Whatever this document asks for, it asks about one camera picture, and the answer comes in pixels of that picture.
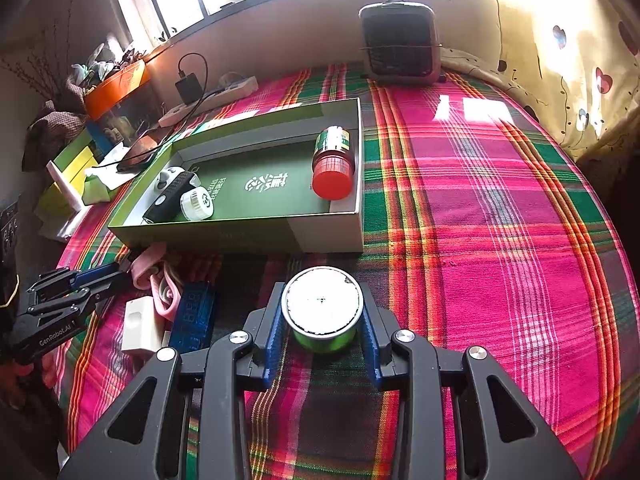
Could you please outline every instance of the red heart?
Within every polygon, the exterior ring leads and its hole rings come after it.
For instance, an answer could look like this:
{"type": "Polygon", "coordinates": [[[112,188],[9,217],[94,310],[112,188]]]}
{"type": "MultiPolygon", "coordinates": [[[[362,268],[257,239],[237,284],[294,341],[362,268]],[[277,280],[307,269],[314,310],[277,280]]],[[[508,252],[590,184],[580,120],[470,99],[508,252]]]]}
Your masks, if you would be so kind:
{"type": "Polygon", "coordinates": [[[625,42],[625,45],[629,49],[629,52],[631,52],[631,54],[633,54],[634,56],[637,56],[638,52],[640,52],[640,49],[638,49],[638,46],[636,45],[634,38],[631,36],[629,29],[626,28],[626,25],[623,22],[620,22],[618,23],[618,30],[620,31],[620,37],[622,38],[622,41],[625,42]]]}
{"type": "Polygon", "coordinates": [[[596,83],[601,94],[608,94],[613,86],[613,78],[610,75],[603,74],[602,70],[596,69],[596,83]]]}

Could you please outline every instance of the striped tablecloth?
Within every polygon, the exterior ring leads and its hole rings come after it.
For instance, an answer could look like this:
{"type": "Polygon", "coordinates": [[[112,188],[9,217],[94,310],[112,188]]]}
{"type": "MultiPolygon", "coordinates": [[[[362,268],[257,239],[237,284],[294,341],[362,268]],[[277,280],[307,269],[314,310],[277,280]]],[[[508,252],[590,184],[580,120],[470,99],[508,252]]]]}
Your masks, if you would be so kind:
{"type": "MultiPolygon", "coordinates": [[[[486,346],[592,478],[640,399],[638,292],[602,204],[555,142],[485,83],[449,73],[432,88],[382,87],[360,73],[303,70],[210,117],[359,97],[362,256],[212,254],[183,258],[180,272],[215,284],[221,335],[264,306],[274,282],[308,266],[341,267],[434,345],[486,346]]],[[[125,192],[91,209],[60,266],[87,269],[126,254],[106,227],[125,192]]],[[[114,300],[100,326],[92,319],[58,352],[71,451],[132,377],[119,348],[124,304],[135,294],[114,300]]],[[[372,389],[357,346],[312,356],[291,339],[284,354],[273,388],[246,396],[254,479],[388,478],[398,396],[372,389]]],[[[452,479],[450,412],[446,439],[452,479]]]]}

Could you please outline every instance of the pink strap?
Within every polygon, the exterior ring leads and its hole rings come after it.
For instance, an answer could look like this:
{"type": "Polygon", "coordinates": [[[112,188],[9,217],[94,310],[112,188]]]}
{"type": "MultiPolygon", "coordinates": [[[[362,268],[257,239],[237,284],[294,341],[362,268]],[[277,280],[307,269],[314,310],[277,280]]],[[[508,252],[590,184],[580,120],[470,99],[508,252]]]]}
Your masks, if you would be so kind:
{"type": "Polygon", "coordinates": [[[173,321],[180,304],[182,283],[171,265],[164,260],[166,243],[157,242],[148,247],[131,264],[133,285],[139,290],[151,289],[156,312],[173,321]]]}

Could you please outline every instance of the red bottle cap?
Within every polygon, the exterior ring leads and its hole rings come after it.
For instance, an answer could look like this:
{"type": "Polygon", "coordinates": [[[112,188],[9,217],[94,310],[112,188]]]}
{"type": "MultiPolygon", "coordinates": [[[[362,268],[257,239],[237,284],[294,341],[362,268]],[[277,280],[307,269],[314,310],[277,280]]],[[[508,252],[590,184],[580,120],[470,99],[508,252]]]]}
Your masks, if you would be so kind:
{"type": "Polygon", "coordinates": [[[318,160],[311,186],[316,195],[325,200],[341,200],[351,193],[353,168],[340,155],[327,155],[318,160]]]}

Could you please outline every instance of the black cable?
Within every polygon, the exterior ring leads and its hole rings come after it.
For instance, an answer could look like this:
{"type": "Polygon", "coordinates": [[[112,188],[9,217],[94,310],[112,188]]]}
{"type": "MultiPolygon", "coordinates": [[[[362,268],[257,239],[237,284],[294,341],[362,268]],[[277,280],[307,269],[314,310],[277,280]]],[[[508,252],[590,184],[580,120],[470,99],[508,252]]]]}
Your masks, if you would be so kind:
{"type": "MultiPolygon", "coordinates": [[[[200,54],[199,52],[188,52],[187,54],[182,56],[180,58],[180,60],[178,61],[178,73],[181,72],[181,70],[180,70],[180,62],[187,56],[200,56],[202,58],[202,60],[204,62],[204,70],[205,70],[205,72],[204,72],[204,86],[202,87],[202,95],[200,96],[200,98],[196,102],[195,106],[191,109],[191,111],[184,118],[184,120],[182,121],[182,124],[180,125],[180,127],[173,134],[171,134],[171,136],[167,136],[167,138],[165,140],[163,140],[160,144],[158,144],[154,148],[151,148],[150,150],[146,150],[146,152],[142,152],[142,153],[139,153],[137,155],[126,156],[121,160],[117,160],[116,162],[110,162],[109,164],[103,164],[101,166],[92,166],[92,169],[94,169],[94,168],[106,168],[107,166],[113,166],[115,164],[120,164],[124,160],[132,160],[134,158],[140,158],[143,155],[148,155],[149,153],[153,153],[153,152],[159,150],[165,144],[167,144],[169,142],[173,142],[175,137],[177,137],[178,134],[180,134],[180,131],[184,128],[184,125],[187,124],[189,119],[191,119],[191,116],[193,115],[193,113],[198,109],[198,107],[204,101],[204,97],[205,97],[205,95],[207,93],[207,82],[209,81],[209,65],[207,64],[207,59],[202,54],[200,54]]],[[[157,128],[154,128],[153,130],[159,130],[159,129],[160,129],[160,126],[157,127],[157,128]]],[[[145,133],[142,134],[142,136],[148,134],[149,132],[152,132],[153,130],[147,130],[145,133]]]]}

